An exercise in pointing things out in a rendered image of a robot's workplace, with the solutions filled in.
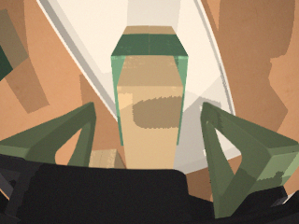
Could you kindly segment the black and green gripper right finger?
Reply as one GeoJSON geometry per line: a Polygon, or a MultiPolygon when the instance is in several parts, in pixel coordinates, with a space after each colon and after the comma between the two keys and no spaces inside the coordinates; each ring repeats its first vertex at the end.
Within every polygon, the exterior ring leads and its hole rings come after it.
{"type": "Polygon", "coordinates": [[[287,136],[208,102],[203,102],[200,120],[215,218],[230,217],[252,192],[284,186],[299,166],[299,143],[287,136]],[[215,128],[241,152],[235,174],[215,128]]]}

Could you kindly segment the white rectangular tray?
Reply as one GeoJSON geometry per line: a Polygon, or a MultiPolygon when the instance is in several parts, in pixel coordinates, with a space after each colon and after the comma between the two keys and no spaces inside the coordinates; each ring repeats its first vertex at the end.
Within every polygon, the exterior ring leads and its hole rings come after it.
{"type": "Polygon", "coordinates": [[[117,120],[110,55],[126,26],[172,26],[188,56],[173,169],[207,167],[203,102],[235,115],[221,55],[201,0],[36,0],[69,54],[117,120]]]}

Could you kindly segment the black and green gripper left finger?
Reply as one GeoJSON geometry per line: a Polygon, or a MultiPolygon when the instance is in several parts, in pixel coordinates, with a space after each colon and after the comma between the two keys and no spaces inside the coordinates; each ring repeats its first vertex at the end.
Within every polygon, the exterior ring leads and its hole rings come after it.
{"type": "Polygon", "coordinates": [[[58,118],[1,140],[0,154],[24,158],[26,161],[56,163],[56,152],[81,129],[67,165],[89,167],[95,124],[94,103],[89,102],[58,118]]]}

